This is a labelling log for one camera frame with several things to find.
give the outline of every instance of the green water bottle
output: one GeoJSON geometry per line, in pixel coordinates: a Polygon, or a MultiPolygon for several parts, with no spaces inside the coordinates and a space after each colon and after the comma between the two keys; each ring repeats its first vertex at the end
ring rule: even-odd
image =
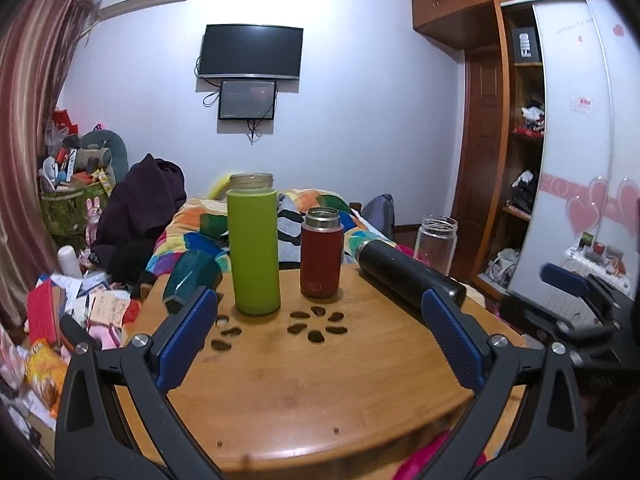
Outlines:
{"type": "Polygon", "coordinates": [[[226,194],[236,307],[263,316],[280,307],[278,195],[271,173],[231,176],[226,194]]]}

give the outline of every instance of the striped curtain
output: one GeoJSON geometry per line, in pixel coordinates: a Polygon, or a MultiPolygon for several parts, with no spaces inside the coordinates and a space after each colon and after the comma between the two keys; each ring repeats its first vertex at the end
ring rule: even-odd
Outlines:
{"type": "Polygon", "coordinates": [[[0,322],[18,328],[26,293],[57,266],[40,215],[38,156],[93,0],[27,0],[0,39],[0,322]]]}

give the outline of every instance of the red thermos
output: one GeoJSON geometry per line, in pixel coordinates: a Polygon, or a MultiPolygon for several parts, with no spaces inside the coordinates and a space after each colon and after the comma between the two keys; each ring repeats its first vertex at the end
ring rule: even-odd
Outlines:
{"type": "Polygon", "coordinates": [[[337,209],[309,209],[300,240],[300,290],[305,296],[328,298],[338,292],[343,240],[337,209]]]}

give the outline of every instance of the wall-mounted tv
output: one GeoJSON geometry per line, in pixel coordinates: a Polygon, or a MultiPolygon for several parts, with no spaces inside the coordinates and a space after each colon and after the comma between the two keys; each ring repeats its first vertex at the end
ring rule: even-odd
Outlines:
{"type": "Polygon", "coordinates": [[[299,79],[303,29],[207,25],[198,76],[299,79]]]}

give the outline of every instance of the blue gripper pad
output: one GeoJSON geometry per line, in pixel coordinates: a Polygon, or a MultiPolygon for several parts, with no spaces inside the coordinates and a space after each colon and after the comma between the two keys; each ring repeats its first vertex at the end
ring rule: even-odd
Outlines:
{"type": "Polygon", "coordinates": [[[585,278],[554,264],[546,264],[542,267],[540,279],[576,298],[586,296],[590,291],[589,284],[585,278]]]}
{"type": "Polygon", "coordinates": [[[456,375],[460,386],[478,392],[484,387],[482,356],[449,307],[430,288],[422,295],[422,318],[456,375]]]}
{"type": "Polygon", "coordinates": [[[182,384],[218,316],[218,297],[208,288],[187,314],[158,359],[158,389],[167,393],[182,384]]]}

